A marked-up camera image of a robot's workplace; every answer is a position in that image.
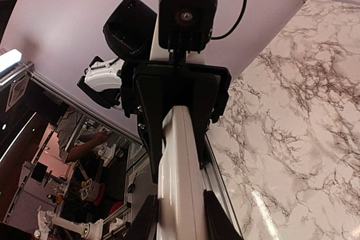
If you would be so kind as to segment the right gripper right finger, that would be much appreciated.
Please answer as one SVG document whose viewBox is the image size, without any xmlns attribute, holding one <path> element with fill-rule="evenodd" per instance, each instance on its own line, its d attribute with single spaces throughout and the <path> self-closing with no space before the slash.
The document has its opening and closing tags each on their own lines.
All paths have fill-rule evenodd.
<svg viewBox="0 0 360 240">
<path fill-rule="evenodd" d="M 213 191 L 204 191 L 208 238 L 211 240 L 244 240 L 236 231 Z"/>
</svg>

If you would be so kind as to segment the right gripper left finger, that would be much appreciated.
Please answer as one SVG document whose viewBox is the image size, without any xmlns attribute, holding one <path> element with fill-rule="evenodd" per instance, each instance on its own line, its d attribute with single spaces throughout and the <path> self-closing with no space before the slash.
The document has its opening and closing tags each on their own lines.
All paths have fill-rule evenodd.
<svg viewBox="0 0 360 240">
<path fill-rule="evenodd" d="M 148 195 L 123 239 L 155 239 L 157 220 L 158 197 L 157 195 Z"/>
</svg>

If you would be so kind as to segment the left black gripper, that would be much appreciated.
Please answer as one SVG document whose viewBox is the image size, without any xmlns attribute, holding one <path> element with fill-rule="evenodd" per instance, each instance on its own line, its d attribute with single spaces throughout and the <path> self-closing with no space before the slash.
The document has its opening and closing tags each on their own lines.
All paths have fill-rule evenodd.
<svg viewBox="0 0 360 240">
<path fill-rule="evenodd" d="M 121 104 L 126 116 L 137 114 L 139 135 L 157 184 L 164 138 L 163 120 L 173 106 L 187 106 L 197 156 L 203 166 L 205 132 L 209 121 L 223 115 L 231 75 L 227 68 L 198 64 L 171 65 L 160 61 L 126 61 L 121 70 Z"/>
</svg>

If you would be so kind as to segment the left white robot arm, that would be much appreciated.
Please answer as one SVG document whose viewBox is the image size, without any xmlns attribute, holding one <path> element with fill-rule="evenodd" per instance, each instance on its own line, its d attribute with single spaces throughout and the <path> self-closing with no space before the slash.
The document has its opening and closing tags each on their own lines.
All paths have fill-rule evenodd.
<svg viewBox="0 0 360 240">
<path fill-rule="evenodd" d="M 78 81 L 98 105 L 136 115 L 153 179 L 166 142 L 163 120 L 174 106 L 189 109 L 199 168 L 210 161 L 205 133 L 224 113 L 231 75 L 225 67 L 189 61 L 188 54 L 210 42 L 217 3 L 159 0 L 155 12 L 141 0 L 123 0 L 103 26 L 116 58 L 95 57 Z"/>
</svg>

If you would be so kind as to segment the white remote control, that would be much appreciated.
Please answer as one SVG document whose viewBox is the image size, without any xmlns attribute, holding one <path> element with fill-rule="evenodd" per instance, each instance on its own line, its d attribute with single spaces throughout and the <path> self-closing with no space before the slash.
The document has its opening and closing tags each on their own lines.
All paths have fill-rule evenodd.
<svg viewBox="0 0 360 240">
<path fill-rule="evenodd" d="M 191 116 L 174 106 L 163 120 L 157 239 L 207 239 L 204 187 Z"/>
</svg>

